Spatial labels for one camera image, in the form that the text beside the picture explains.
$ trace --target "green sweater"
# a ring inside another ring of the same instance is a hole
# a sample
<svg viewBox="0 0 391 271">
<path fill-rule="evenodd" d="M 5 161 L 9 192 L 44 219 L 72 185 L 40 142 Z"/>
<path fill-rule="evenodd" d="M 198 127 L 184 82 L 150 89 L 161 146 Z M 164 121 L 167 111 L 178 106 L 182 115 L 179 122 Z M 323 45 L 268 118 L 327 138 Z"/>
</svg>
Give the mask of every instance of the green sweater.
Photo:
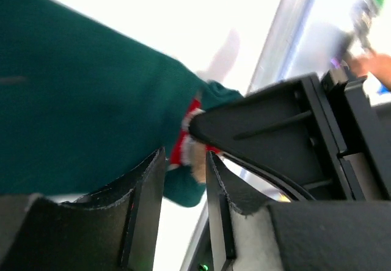
<svg viewBox="0 0 391 271">
<path fill-rule="evenodd" d="M 91 192 L 170 156 L 198 90 L 205 110 L 241 97 L 50 0 L 0 0 L 0 22 L 0 193 Z M 188 167 L 164 187 L 187 207 L 205 189 Z"/>
</svg>

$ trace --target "green led light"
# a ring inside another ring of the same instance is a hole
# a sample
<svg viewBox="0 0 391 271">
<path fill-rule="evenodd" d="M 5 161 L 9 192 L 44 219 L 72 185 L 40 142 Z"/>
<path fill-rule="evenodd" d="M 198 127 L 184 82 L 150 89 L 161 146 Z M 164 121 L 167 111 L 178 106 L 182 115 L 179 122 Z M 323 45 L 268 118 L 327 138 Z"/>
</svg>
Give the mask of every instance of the green led light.
<svg viewBox="0 0 391 271">
<path fill-rule="evenodd" d="M 206 265 L 200 265 L 200 267 L 199 267 L 200 269 L 200 271 L 208 271 L 209 270 L 209 267 L 208 266 L 206 266 Z"/>
</svg>

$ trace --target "person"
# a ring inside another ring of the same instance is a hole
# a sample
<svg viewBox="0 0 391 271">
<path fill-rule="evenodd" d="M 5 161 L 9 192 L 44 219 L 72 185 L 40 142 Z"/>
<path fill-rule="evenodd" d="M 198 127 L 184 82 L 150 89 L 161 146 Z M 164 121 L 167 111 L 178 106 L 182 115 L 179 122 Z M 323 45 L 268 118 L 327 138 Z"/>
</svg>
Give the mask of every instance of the person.
<svg viewBox="0 0 391 271">
<path fill-rule="evenodd" d="M 51 0 L 0 0 L 0 18 L 0 193 L 89 193 L 161 146 L 168 169 L 198 93 L 202 110 L 242 97 Z M 166 173 L 182 206 L 204 190 L 189 164 Z"/>
<path fill-rule="evenodd" d="M 350 70 L 358 77 L 373 74 L 382 85 L 391 90 L 391 56 L 370 51 L 348 62 Z"/>
</svg>

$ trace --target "hand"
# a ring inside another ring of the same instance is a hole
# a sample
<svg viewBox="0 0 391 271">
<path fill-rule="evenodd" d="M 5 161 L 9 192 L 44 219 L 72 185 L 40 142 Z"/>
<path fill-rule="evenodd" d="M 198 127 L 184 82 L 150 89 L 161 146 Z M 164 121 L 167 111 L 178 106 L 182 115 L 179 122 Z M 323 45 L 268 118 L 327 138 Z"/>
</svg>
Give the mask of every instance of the hand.
<svg viewBox="0 0 391 271">
<path fill-rule="evenodd" d="M 391 89 L 391 57 L 387 54 L 372 52 L 351 59 L 348 65 L 350 70 L 358 77 L 371 73 L 389 90 Z"/>
<path fill-rule="evenodd" d="M 359 56 L 351 59 L 348 62 L 350 70 L 357 75 L 357 77 L 366 77 L 368 73 L 374 71 L 374 61 L 376 58 L 376 53 L 366 54 L 364 56 Z"/>
</svg>

